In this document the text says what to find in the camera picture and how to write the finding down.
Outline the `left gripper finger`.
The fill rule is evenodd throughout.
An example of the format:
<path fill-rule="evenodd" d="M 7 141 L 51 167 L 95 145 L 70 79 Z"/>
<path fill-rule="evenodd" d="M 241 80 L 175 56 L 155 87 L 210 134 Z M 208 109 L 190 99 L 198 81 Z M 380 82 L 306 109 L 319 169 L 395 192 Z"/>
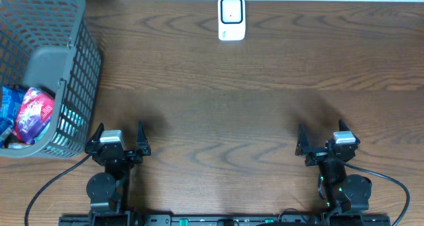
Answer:
<path fill-rule="evenodd" d="M 86 143 L 86 148 L 95 148 L 100 143 L 101 134 L 104 131 L 104 124 L 100 123 L 94 134 Z"/>
<path fill-rule="evenodd" d="M 146 138 L 142 121 L 138 122 L 136 145 L 141 153 L 151 153 L 151 148 Z"/>

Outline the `teal wet wipes pack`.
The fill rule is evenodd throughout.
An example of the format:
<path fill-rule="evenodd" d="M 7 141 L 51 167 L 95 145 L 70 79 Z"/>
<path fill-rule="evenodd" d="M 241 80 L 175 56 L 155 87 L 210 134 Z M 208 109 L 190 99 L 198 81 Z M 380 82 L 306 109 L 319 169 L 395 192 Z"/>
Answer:
<path fill-rule="evenodd" d="M 80 142 L 84 125 L 85 120 L 79 113 L 63 105 L 52 143 L 68 148 L 75 142 Z"/>

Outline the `red purple pad package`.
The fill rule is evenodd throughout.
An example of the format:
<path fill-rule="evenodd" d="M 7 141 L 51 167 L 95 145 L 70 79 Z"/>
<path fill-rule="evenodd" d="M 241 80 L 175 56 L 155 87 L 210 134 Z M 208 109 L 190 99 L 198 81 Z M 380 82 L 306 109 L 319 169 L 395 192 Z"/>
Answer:
<path fill-rule="evenodd" d="M 15 120 L 13 134 L 23 143 L 34 144 L 35 138 L 50 124 L 53 110 L 53 97 L 41 89 L 29 88 Z"/>

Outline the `blue cookie package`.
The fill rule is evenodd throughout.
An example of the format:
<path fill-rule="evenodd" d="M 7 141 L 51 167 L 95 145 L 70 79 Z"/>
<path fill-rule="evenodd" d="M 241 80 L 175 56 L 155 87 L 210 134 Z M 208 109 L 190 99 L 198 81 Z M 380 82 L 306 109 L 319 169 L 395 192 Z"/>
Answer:
<path fill-rule="evenodd" d="M 1 148 L 15 129 L 15 121 L 26 90 L 21 85 L 4 85 L 1 100 Z"/>

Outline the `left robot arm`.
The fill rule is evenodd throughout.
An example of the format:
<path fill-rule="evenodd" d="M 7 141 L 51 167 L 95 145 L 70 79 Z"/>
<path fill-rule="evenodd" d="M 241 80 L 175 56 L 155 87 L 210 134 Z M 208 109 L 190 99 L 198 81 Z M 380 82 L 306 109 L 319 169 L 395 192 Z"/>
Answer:
<path fill-rule="evenodd" d="M 138 123 L 135 150 L 125 150 L 122 131 L 106 131 L 100 124 L 85 145 L 85 153 L 104 167 L 104 171 L 92 176 L 86 186 L 90 198 L 90 225 L 144 225 L 144 219 L 128 206 L 131 170 L 141 164 L 151 148 Z"/>

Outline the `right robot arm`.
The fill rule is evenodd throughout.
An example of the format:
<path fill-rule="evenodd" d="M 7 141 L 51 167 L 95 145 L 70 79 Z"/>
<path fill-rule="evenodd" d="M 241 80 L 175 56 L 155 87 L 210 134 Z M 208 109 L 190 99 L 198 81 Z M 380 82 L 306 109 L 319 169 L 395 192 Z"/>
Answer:
<path fill-rule="evenodd" d="M 343 120 L 324 146 L 312 146 L 304 125 L 299 126 L 295 155 L 305 157 L 306 166 L 319 167 L 319 194 L 328 211 L 321 214 L 324 225 L 362 225 L 369 209 L 372 183 L 369 178 L 346 173 L 345 164 L 355 157 L 360 140 Z"/>

